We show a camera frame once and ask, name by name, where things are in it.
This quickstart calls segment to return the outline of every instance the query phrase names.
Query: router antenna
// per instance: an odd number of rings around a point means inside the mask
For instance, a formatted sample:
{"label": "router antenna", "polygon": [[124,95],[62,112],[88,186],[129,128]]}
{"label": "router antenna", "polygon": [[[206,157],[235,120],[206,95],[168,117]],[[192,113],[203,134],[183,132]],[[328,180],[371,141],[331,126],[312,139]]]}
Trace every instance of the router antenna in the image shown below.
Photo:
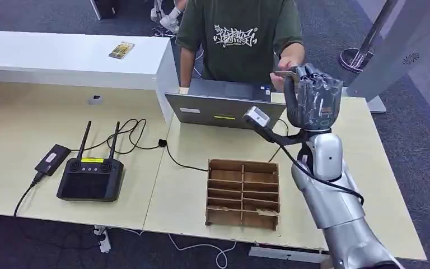
{"label": "router antenna", "polygon": [[83,151],[85,150],[86,139],[88,138],[88,133],[90,132],[91,121],[88,122],[85,130],[85,134],[83,135],[83,140],[80,145],[80,150],[78,151],[77,159],[81,160],[83,156]]}
{"label": "router antenna", "polygon": [[116,130],[114,130],[114,135],[113,135],[113,144],[111,145],[110,156],[108,157],[108,159],[113,158],[114,151],[116,150],[116,138],[118,137],[118,131],[119,131],[119,122],[116,123]]}

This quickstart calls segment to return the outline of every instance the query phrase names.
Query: graphic print on t-shirt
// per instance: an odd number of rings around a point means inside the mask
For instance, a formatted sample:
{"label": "graphic print on t-shirt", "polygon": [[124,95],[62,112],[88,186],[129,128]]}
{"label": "graphic print on t-shirt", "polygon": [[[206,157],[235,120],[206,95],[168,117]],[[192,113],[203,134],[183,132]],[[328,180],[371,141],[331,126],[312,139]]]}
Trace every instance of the graphic print on t-shirt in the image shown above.
{"label": "graphic print on t-shirt", "polygon": [[238,30],[237,28],[221,28],[214,25],[216,34],[213,36],[215,44],[222,44],[224,48],[232,45],[247,45],[252,47],[258,39],[255,37],[258,28],[251,28],[247,31]]}

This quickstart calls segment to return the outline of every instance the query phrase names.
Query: brown cardboard box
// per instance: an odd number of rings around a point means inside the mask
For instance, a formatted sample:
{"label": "brown cardboard box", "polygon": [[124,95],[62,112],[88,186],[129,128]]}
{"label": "brown cardboard box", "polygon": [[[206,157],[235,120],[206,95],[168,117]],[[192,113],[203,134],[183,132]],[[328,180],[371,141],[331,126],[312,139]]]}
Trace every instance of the brown cardboard box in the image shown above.
{"label": "brown cardboard box", "polygon": [[276,229],[279,217],[278,164],[209,160],[206,225]]}

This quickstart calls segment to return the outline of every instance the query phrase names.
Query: card on table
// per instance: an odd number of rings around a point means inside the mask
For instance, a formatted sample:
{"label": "card on table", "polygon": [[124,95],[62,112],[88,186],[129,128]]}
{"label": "card on table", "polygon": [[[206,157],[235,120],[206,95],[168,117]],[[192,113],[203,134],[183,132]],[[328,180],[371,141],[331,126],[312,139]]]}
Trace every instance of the card on table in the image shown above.
{"label": "card on table", "polygon": [[131,49],[134,47],[134,44],[121,42],[115,49],[109,54],[109,57],[113,57],[116,59],[123,59],[126,54],[128,54]]}

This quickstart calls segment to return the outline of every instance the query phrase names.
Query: silver robotic arm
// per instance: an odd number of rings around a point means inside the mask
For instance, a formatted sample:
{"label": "silver robotic arm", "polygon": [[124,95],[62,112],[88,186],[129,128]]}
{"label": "silver robotic arm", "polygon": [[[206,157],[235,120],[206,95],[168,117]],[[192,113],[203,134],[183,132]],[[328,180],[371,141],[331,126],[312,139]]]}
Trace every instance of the silver robotic arm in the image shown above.
{"label": "silver robotic arm", "polygon": [[[288,120],[301,129],[298,134],[275,134],[267,127],[269,117],[256,107],[244,118],[293,161],[293,179],[317,228],[324,232],[333,267],[404,269],[368,226],[363,197],[343,160],[342,142],[330,129],[339,113],[342,82],[306,64],[291,69],[284,92]],[[285,146],[296,143],[302,148],[294,158]]]}

